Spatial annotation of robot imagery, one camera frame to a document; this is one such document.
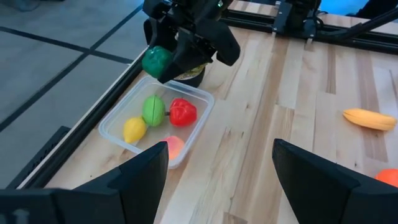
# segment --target red toy bell pepper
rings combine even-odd
[[[170,105],[170,122],[176,127],[193,124],[197,120],[197,108],[183,98],[176,98]]]

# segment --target wooden table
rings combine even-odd
[[[241,1],[231,8],[276,12]],[[200,88],[215,106],[184,163],[169,171],[156,223],[297,223],[272,164],[274,138],[371,177],[398,167],[398,129],[372,131],[342,116],[364,108],[398,117],[398,57],[232,30],[241,56],[232,67],[207,66]],[[398,32],[398,24],[378,31]],[[47,187],[72,189],[133,156],[93,129]]]

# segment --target toy fruit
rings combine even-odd
[[[398,187],[398,169],[385,169],[376,175],[376,180]]]
[[[357,108],[344,110],[343,116],[354,124],[381,131],[392,130],[397,124],[392,116]]]
[[[142,107],[142,117],[149,126],[156,127],[161,124],[165,116],[165,108],[163,100],[156,96],[150,96],[144,101]]]
[[[161,46],[148,49],[142,58],[142,69],[154,78],[159,78],[172,59],[172,53]]]
[[[146,132],[145,122],[141,117],[130,118],[124,123],[123,138],[127,143],[140,140]]]
[[[167,147],[169,149],[169,159],[177,158],[185,144],[183,140],[176,136],[169,136],[161,141],[167,142]]]
[[[176,127],[183,127],[197,120],[197,108],[183,98],[176,98],[170,105],[170,122]]]

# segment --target toy banana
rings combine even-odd
[[[354,124],[381,131],[392,130],[397,124],[392,116],[358,108],[344,110],[343,116]]]

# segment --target orange toy fruit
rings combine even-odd
[[[385,169],[376,175],[376,180],[380,180],[389,185],[398,187],[398,169]]]
[[[175,159],[184,148],[185,142],[177,136],[169,136],[161,141],[167,142],[169,149],[169,159]]]

